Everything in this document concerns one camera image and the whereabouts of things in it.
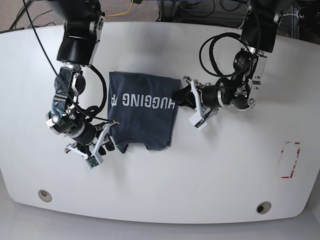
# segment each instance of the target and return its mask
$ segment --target metal bracket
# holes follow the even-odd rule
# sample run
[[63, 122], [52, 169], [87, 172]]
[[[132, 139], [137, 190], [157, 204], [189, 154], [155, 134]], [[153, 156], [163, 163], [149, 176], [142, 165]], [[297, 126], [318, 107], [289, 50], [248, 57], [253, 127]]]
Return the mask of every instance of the metal bracket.
[[98, 45], [100, 43], [100, 37], [101, 37], [102, 28], [104, 26], [104, 23], [105, 23], [105, 17], [102, 15], [99, 17], [98, 22], [94, 23], [94, 24], [96, 24], [96, 26], [95, 26], [96, 42], [95, 42], [95, 46], [94, 46], [94, 49], [93, 49], [93, 52], [92, 52], [92, 55], [90, 58], [89, 66], [91, 66], [94, 62], [94, 57], [97, 52]]
[[195, 110], [196, 110], [196, 113], [193, 114], [189, 118], [189, 121], [198, 130], [201, 130], [207, 125], [207, 121], [203, 118], [205, 113], [204, 113], [204, 111], [202, 110], [202, 107], [201, 107], [200, 96], [199, 96], [199, 93], [198, 93], [197, 88], [196, 88], [197, 84], [199, 84], [197, 80], [191, 80], [190, 81], [191, 91], [192, 91], [192, 93], [194, 95], [194, 99], [195, 99]]
[[78, 90], [76, 88], [76, 84], [77, 84], [77, 80], [78, 80], [78, 77], [80, 76], [80, 73], [76, 72], [75, 74], [73, 74], [73, 78], [72, 78], [72, 82], [71, 82], [71, 88], [74, 92], [74, 96], [73, 96], [73, 101], [76, 103], [77, 100], [78, 100], [78, 96], [79, 96], [79, 93], [78, 93]]
[[65, 153], [67, 154], [70, 151], [73, 151], [79, 155], [81, 155], [82, 157], [84, 157], [85, 162], [87, 163], [87, 165], [89, 166], [90, 169], [92, 169], [93, 167], [100, 165], [103, 163], [104, 159], [103, 157], [100, 155], [99, 153], [99, 148], [107, 143], [108, 141], [110, 141], [110, 139], [108, 138], [108, 132], [111, 126], [113, 126], [115, 123], [107, 123], [105, 125], [102, 126], [103, 131], [100, 133], [100, 136], [97, 140], [97, 142], [95, 144], [91, 143], [89, 145], [89, 151], [91, 153], [91, 156], [88, 156], [87, 154], [81, 152], [80, 150], [76, 149], [77, 143], [74, 142], [72, 144], [68, 144], [66, 146], [66, 148], [64, 149]]
[[251, 109], [256, 105], [256, 99], [261, 87], [261, 78], [265, 70], [267, 63], [267, 57], [264, 55], [258, 55], [255, 70], [252, 76], [252, 86], [248, 97], [248, 105]]
[[[70, 89], [73, 72], [74, 72], [73, 69], [69, 69], [65, 67], [62, 67], [60, 69], [59, 75], [68, 91]], [[60, 84], [60, 81], [57, 78], [54, 81], [54, 88], [55, 88], [55, 95], [53, 97], [52, 106], [51, 106], [51, 116], [52, 116], [52, 122], [54, 124], [59, 124], [63, 117], [63, 114], [65, 113], [68, 93], [65, 91], [65, 89]]]

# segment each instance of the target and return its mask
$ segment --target white cable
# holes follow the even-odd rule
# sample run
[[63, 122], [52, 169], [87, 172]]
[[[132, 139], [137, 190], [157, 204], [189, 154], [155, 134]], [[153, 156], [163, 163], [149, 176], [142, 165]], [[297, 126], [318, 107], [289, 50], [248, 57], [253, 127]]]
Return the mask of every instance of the white cable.
[[298, 19], [298, 18], [299, 18], [299, 12], [300, 12], [300, 11], [296, 11], [296, 13], [283, 14], [282, 17], [285, 17], [285, 16], [295, 16], [295, 17]]
[[244, 24], [245, 24], [245, 20], [242, 21], [241, 25], [237, 29], [239, 30], [240, 28], [242, 28]]
[[285, 17], [285, 16], [297, 16], [297, 14], [295, 14], [295, 13], [288, 13], [288, 14], [284, 14], [283, 16], [284, 16], [284, 17]]

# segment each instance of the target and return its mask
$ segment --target dark gray t-shirt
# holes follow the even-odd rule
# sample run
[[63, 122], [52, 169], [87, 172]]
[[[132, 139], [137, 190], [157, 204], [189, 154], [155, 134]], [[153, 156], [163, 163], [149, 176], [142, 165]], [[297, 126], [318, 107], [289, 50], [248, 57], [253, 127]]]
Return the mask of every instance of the dark gray t-shirt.
[[181, 81], [129, 72], [110, 72], [109, 79], [108, 118], [120, 122], [109, 133], [117, 148], [124, 154], [130, 143], [169, 146], [178, 109], [171, 96]]

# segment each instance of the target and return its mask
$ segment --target white table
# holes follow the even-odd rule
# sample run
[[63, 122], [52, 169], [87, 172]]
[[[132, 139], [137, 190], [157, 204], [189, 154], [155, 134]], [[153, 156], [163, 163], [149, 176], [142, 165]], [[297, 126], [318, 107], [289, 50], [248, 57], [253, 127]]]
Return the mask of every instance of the white table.
[[0, 173], [1, 240], [317, 240], [320, 225], [306, 207], [297, 217], [232, 224], [154, 224], [50, 211], [11, 200]]
[[[217, 79], [200, 67], [198, 52], [214, 35], [236, 31], [177, 23], [106, 23], [94, 65], [109, 72], [146, 73], [171, 78], [187, 75], [202, 83]], [[37, 29], [55, 68], [63, 27]], [[241, 45], [216, 44], [225, 73]], [[209, 66], [208, 51], [203, 57]], [[0, 168], [11, 198], [22, 204], [65, 213], [153, 223], [234, 223], [290, 218], [304, 209], [320, 168], [320, 46], [277, 37], [262, 78], [255, 109], [222, 109], [197, 131], [180, 108], [172, 146], [147, 151], [131, 145], [126, 154], [108, 153], [89, 170], [77, 154], [64, 153], [70, 138], [53, 134], [46, 113], [55, 75], [32, 30], [0, 35]], [[84, 69], [83, 108], [102, 98], [98, 78]], [[105, 117], [107, 110], [101, 114]], [[300, 153], [292, 178], [295, 146]], [[281, 151], [286, 155], [281, 160]], [[39, 190], [52, 195], [50, 203]], [[272, 204], [266, 214], [257, 206]]]

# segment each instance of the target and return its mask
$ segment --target cable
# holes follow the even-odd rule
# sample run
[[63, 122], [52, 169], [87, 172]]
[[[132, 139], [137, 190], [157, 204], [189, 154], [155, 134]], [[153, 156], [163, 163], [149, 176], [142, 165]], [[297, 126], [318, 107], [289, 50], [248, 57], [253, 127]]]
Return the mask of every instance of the cable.
[[159, 20], [161, 18], [160, 11], [158, 11], [158, 13], [159, 13], [159, 17], [155, 20], [156, 22], [159, 22]]
[[[250, 68], [250, 66], [253, 64], [254, 60], [256, 59], [256, 56], [258, 54], [258, 51], [259, 51], [259, 48], [260, 48], [260, 45], [261, 45], [261, 38], [262, 38], [262, 33], [261, 33], [261, 23], [260, 23], [260, 19], [259, 19], [259, 16], [258, 14], [256, 13], [256, 10], [255, 8], [253, 7], [252, 8], [252, 12], [255, 16], [255, 20], [256, 20], [256, 24], [257, 24], [257, 29], [258, 29], [258, 40], [257, 40], [257, 44], [256, 44], [256, 47], [255, 47], [255, 51], [254, 51], [254, 54], [253, 56], [251, 57], [251, 60], [250, 62], [244, 66], [244, 68], [241, 70], [241, 71], [235, 71], [234, 73], [231, 73], [231, 74], [222, 74], [217, 66], [217, 63], [215, 61], [215, 58], [214, 58], [214, 45], [215, 43], [221, 39], [221, 38], [224, 38], [224, 37], [229, 37], [229, 38], [233, 38], [233, 39], [236, 39], [237, 41], [239, 41], [240, 43], [242, 43], [247, 49], [248, 47], [244, 44], [244, 42], [241, 41], [240, 39], [240, 35], [239, 34], [236, 34], [236, 33], [233, 33], [233, 32], [226, 32], [226, 33], [222, 33], [218, 36], [213, 36], [211, 38], [209, 38], [207, 41], [205, 41], [201, 48], [200, 48], [200, 51], [199, 51], [199, 61], [200, 61], [200, 65], [201, 67], [203, 68], [203, 70], [214, 76], [214, 77], [219, 77], [219, 78], [228, 78], [228, 77], [235, 77], [235, 76], [238, 76], [240, 74], [242, 74], [243, 72], [245, 72], [248, 68]], [[213, 72], [210, 72], [208, 69], [206, 69], [206, 67], [204, 66], [203, 62], [202, 62], [202, 50], [204, 48], [204, 46], [209, 42], [211, 41], [211, 44], [209, 46], [209, 58], [210, 58], [210, 62], [212, 64], [212, 67], [213, 69], [217, 72], [217, 73], [213, 73]]]
[[239, 1], [239, 0], [230, 0], [230, 1], [238, 2], [238, 3], [241, 3], [241, 4], [248, 4], [248, 2], [249, 2], [249, 1]]
[[212, 2], [213, 2], [213, 9], [212, 9], [212, 11], [211, 11], [209, 14], [207, 14], [207, 15], [203, 15], [203, 16], [193, 15], [193, 14], [190, 14], [190, 13], [188, 13], [188, 12], [186, 12], [186, 11], [183, 11], [183, 13], [184, 13], [184, 14], [187, 14], [187, 15], [189, 15], [189, 16], [191, 16], [191, 17], [196, 17], [196, 18], [205, 18], [205, 17], [209, 17], [211, 14], [213, 14], [213, 13], [214, 13], [214, 11], [215, 11], [215, 9], [216, 9], [215, 1], [214, 1], [214, 0], [212, 0]]
[[52, 12], [52, 9], [49, 10], [49, 11], [46, 11], [46, 12], [44, 12], [44, 13], [39, 14], [38, 16], [36, 16], [36, 17], [32, 20], [31, 23], [33, 23], [38, 17], [40, 17], [40, 16], [42, 16], [42, 15], [45, 15], [45, 14], [47, 14], [47, 13], [49, 13], [49, 12]]
[[108, 95], [107, 84], [106, 84], [106, 80], [104, 79], [104, 76], [102, 76], [102, 74], [98, 71], [98, 69], [95, 68], [95, 66], [91, 65], [89, 66], [89, 68], [99, 77], [102, 83], [102, 91], [103, 91], [102, 102], [95, 114], [95, 115], [98, 115], [106, 106], [107, 95]]
[[282, 17], [285, 17], [285, 16], [297, 16], [297, 13], [294, 14], [294, 13], [287, 13], [287, 14], [283, 14]]
[[[19, 10], [19, 12], [17, 13], [17, 15], [15, 16], [15, 18], [17, 18], [21, 13], [22, 13], [22, 11], [25, 9], [25, 6], [23, 5], [22, 7], [21, 7], [21, 9]], [[17, 28], [17, 23], [18, 23], [18, 21], [16, 21], [15, 22], [15, 24], [14, 24], [14, 29], [16, 29]]]
[[195, 6], [195, 5], [198, 5], [199, 3], [200, 3], [200, 1], [196, 1], [195, 3], [190, 3], [190, 2], [188, 2], [188, 1], [182, 1], [185, 5], [187, 5], [187, 6], [190, 6], [190, 7], [192, 7], [192, 6]]
[[237, 28], [238, 30], [245, 25], [245, 19], [242, 21], [241, 25]]
[[[23, 2], [23, 4], [24, 4], [24, 6], [26, 7], [26, 2], [25, 2], [25, 0], [22, 0], [22, 2]], [[85, 110], [83, 110], [77, 103], [75, 103], [75, 102], [73, 101], [72, 97], [70, 96], [70, 94], [69, 94], [69, 92], [68, 92], [67, 86], [65, 85], [65, 83], [64, 83], [64, 81], [62, 80], [61, 76], [56, 72], [54, 66], [52, 65], [52, 63], [51, 63], [51, 61], [50, 61], [50, 59], [49, 59], [49, 57], [48, 57], [48, 55], [47, 55], [47, 53], [46, 53], [46, 51], [45, 51], [45, 49], [44, 49], [44, 46], [42, 45], [42, 43], [41, 43], [41, 41], [40, 41], [40, 39], [39, 39], [39, 36], [38, 36], [37, 31], [36, 31], [36, 29], [35, 29], [35, 27], [34, 27], [34, 24], [32, 23], [32, 20], [31, 20], [31, 17], [30, 17], [30, 14], [29, 14], [29, 11], [28, 11], [27, 8], [26, 8], [25, 12], [26, 12], [27, 17], [28, 17], [28, 19], [29, 19], [29, 22], [30, 22], [30, 24], [31, 24], [31, 26], [32, 26], [32, 29], [33, 29], [34, 34], [35, 34], [35, 37], [36, 37], [36, 39], [38, 40], [38, 42], [39, 42], [39, 44], [40, 44], [40, 47], [41, 47], [41, 49], [42, 49], [42, 51], [43, 51], [43, 53], [44, 53], [47, 61], [49, 62], [49, 64], [50, 64], [50, 66], [51, 66], [54, 74], [56, 75], [57, 80], [59, 81], [59, 83], [60, 83], [61, 86], [63, 87], [64, 91], [66, 92], [68, 98], [70, 99], [70, 101], [72, 102], [72, 104], [74, 105], [74, 107], [75, 107], [81, 114], [83, 114], [83, 115], [85, 115], [85, 116], [88, 116], [89, 118], [98, 119], [98, 120], [106, 121], [106, 122], [109, 122], [109, 123], [113, 123], [113, 121], [111, 121], [111, 120], [108, 120], [108, 119], [105, 119], [105, 118], [101, 118], [101, 117], [97, 117], [97, 116], [93, 116], [93, 115], [89, 115], [89, 114], [87, 114], [87, 113], [84, 113]]]
[[11, 26], [9, 27], [8, 30], [11, 30], [11, 29], [14, 27], [14, 25], [17, 25], [17, 22], [18, 22], [19, 19], [22, 17], [24, 11], [25, 11], [28, 7], [30, 7], [31, 4], [32, 4], [32, 1], [31, 1], [31, 0], [28, 0], [28, 1], [26, 2], [26, 4], [23, 4], [23, 7], [22, 7], [22, 8], [20, 9], [20, 11], [18, 12], [15, 20], [13, 21], [13, 23], [11, 24]]
[[130, 11], [131, 11], [131, 9], [132, 9], [133, 5], [134, 5], [134, 0], [131, 0], [131, 6], [130, 6], [130, 8], [129, 8], [129, 10], [128, 10], [128, 11], [126, 11], [126, 12], [122, 12], [122, 13], [118, 13], [118, 14], [107, 15], [107, 16], [105, 16], [105, 17], [106, 17], [106, 18], [109, 18], [109, 17], [115, 17], [115, 16], [125, 15], [125, 14], [127, 14], [128, 12], [130, 12]]
[[56, 25], [54, 22], [49, 22], [49, 23], [47, 23], [46, 25], [43, 25], [42, 27], [46, 27], [46, 26], [48, 26], [49, 24], [53, 24], [54, 26]]

